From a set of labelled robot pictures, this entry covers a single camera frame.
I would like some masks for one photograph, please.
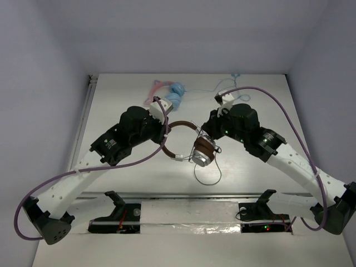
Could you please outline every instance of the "wall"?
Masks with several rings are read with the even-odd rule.
[[[330,1],[288,74],[308,146],[326,172],[356,181],[356,1]],[[344,236],[356,264],[356,218]]]
[[[37,243],[17,237],[13,214],[25,193],[63,171],[88,80],[32,1],[2,1],[0,34],[1,266],[32,266]],[[20,227],[38,235],[24,216]]]
[[[287,73],[327,0],[36,0],[88,73]]]

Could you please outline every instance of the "white table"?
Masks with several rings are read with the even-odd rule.
[[[79,145],[79,159],[101,134],[116,124],[120,115],[128,107],[141,106],[154,80],[179,81],[185,84],[187,93],[178,111],[169,114],[170,122],[176,120],[193,120],[198,125],[209,118],[211,110],[218,104],[214,100],[216,92],[192,91],[195,89],[213,90],[221,79],[230,75],[136,75],[136,74],[101,74],[95,89],[84,135]],[[266,89],[280,100],[290,115],[295,127],[303,137],[298,116],[284,75],[242,75],[237,80],[238,86],[257,86]],[[225,81],[217,89],[233,85]],[[167,88],[162,88],[158,95],[165,96]],[[294,136],[280,108],[267,95],[253,90],[245,90],[251,96],[248,102],[259,114],[260,124],[271,128],[286,138],[294,148],[301,147]],[[185,127],[174,128],[170,133],[167,147],[177,154],[188,155],[196,135]],[[153,159],[135,167],[113,170],[94,182],[87,192],[105,192],[115,190],[120,193],[136,192],[138,194],[187,194],[187,195],[245,195],[261,193],[266,189],[280,192],[305,192],[305,190],[282,172],[273,169],[259,159],[250,156],[237,143],[227,137],[217,142],[222,148],[218,163],[222,170],[222,179],[216,186],[203,186],[193,177],[194,164],[170,160],[163,152]],[[149,155],[157,145],[149,141],[136,147],[132,155],[121,163],[139,160]],[[197,174],[205,182],[213,182],[219,177],[216,165],[211,164]]]
[[[120,115],[129,106],[141,105],[153,80],[179,81],[184,83],[189,91],[212,90],[220,79],[228,77],[228,75],[100,75],[91,105],[89,103],[90,111],[85,118],[86,126],[82,128],[83,139],[82,142],[79,141],[77,146],[79,149],[75,154],[79,154],[79,158],[82,157],[90,144],[117,123]],[[282,102],[303,137],[284,75],[242,75],[238,79],[238,86],[257,86],[271,92]],[[166,93],[167,90],[162,89],[159,96]],[[257,110],[261,125],[284,136],[298,152],[301,152],[301,147],[278,106],[260,92],[249,90],[245,93],[251,96],[249,104]],[[217,108],[214,95],[215,93],[187,92],[180,109],[169,115],[170,121],[194,120],[199,125],[202,124],[208,119],[209,112]],[[170,134],[167,146],[172,151],[188,155],[195,137],[191,130],[178,127]],[[90,192],[108,190],[143,195],[186,196],[251,195],[271,188],[281,192],[305,192],[283,173],[250,156],[241,144],[224,138],[218,141],[218,145],[223,150],[218,158],[223,175],[221,183],[216,186],[198,184],[192,175],[193,164],[175,162],[159,153],[144,164],[108,172],[87,189],[87,195],[90,195]],[[155,148],[157,145],[146,142],[134,148],[132,155],[122,163],[147,156]],[[200,170],[198,175],[205,181],[212,181],[218,177],[214,165]],[[174,206],[174,202],[172,206],[167,205],[164,203],[159,209],[156,207],[151,213],[152,217],[148,219],[156,220],[155,212],[161,212],[163,215],[173,212],[171,214],[177,220],[183,218],[179,212],[185,211],[180,205]],[[186,204],[187,209],[191,207],[192,203]],[[209,206],[203,205],[199,209],[208,209],[210,212]],[[331,235],[323,230],[309,231],[300,220],[294,225],[294,235],[142,232],[145,234],[69,234],[53,246],[41,241],[33,266],[352,266],[342,235]]]

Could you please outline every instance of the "pink object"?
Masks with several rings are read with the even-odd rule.
[[[164,87],[164,86],[170,86],[172,85],[174,82],[160,82],[160,81],[155,81],[154,82],[154,85],[149,93],[149,98],[145,101],[145,104],[150,104],[153,102],[154,100],[154,93],[161,87]]]

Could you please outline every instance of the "headphones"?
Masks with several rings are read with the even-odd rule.
[[[180,82],[160,82],[155,80],[154,85],[149,93],[149,98],[145,101],[144,104],[149,105],[154,100],[154,93],[161,87],[169,86],[170,93],[165,96],[167,100],[172,102],[173,109],[177,110],[182,102],[182,96],[185,93],[184,85]]]
[[[194,131],[198,131],[197,126],[188,121],[175,121],[169,124],[169,128],[176,126],[186,126]],[[183,155],[174,154],[166,146],[163,146],[162,151],[173,160],[183,161]],[[214,140],[206,133],[203,133],[194,142],[191,159],[197,165],[205,167],[215,159],[214,152],[217,152]]]

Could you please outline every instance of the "tabletop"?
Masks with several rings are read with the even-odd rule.
[[[181,82],[185,85],[181,106],[169,114],[169,121],[187,120],[202,125],[209,118],[211,110],[218,108],[214,96],[224,87],[234,85],[230,75],[205,74],[100,74],[95,93],[90,103],[86,126],[83,127],[83,139],[79,150],[79,159],[90,148],[101,134],[118,123],[120,116],[130,106],[143,106],[154,80]],[[274,95],[285,107],[293,124],[304,136],[298,120],[293,99],[284,75],[241,75],[236,85],[256,86]],[[168,94],[168,88],[163,87],[157,95]],[[243,90],[250,95],[248,103],[256,109],[262,127],[270,128],[290,143],[299,153],[302,153],[294,133],[277,104],[269,96],[254,90]],[[176,154],[189,155],[196,133],[186,127],[172,130],[166,146]],[[260,194],[266,189],[276,189],[280,192],[305,192],[284,173],[249,155],[243,145],[224,137],[217,141],[222,149],[217,162],[222,171],[222,179],[215,186],[199,184],[193,174],[194,164],[177,162],[169,159],[163,152],[158,153],[135,167],[112,170],[96,180],[86,192],[105,192],[114,190],[122,193],[138,194],[186,194],[186,195],[243,195]],[[133,148],[132,155],[121,161],[125,164],[148,156],[157,148],[157,144],[148,141]],[[219,178],[215,164],[205,168],[197,167],[197,176],[205,183],[211,183]]]

